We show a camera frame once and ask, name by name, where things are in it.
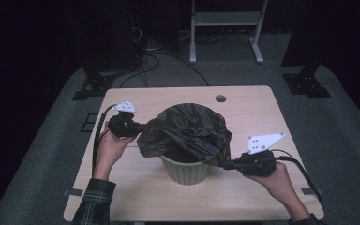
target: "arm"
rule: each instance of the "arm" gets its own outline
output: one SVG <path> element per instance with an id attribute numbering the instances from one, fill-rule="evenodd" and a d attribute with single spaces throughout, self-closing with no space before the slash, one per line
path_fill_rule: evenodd
<path id="1" fill-rule="evenodd" d="M 320 224 L 313 214 L 310 214 L 294 191 L 286 165 L 276 164 L 276 170 L 269 177 L 247 176 L 263 185 L 268 193 L 285 206 L 291 216 L 290 224 Z"/>
<path id="2" fill-rule="evenodd" d="M 105 124 L 104 135 L 100 134 L 97 150 L 97 164 L 90 179 L 82 202 L 75 213 L 72 224 L 109 224 L 110 204 L 115 183 L 109 181 L 113 164 L 122 156 L 125 148 L 136 137 L 119 139 L 108 130 Z"/>

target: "black plastic bag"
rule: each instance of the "black plastic bag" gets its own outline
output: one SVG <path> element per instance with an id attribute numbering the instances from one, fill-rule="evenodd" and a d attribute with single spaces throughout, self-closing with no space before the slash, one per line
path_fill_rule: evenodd
<path id="1" fill-rule="evenodd" d="M 224 117 L 193 103 L 171 106 L 150 120 L 137 141 L 146 157 L 165 157 L 179 162 L 221 166 L 231 159 L 232 134 Z"/>

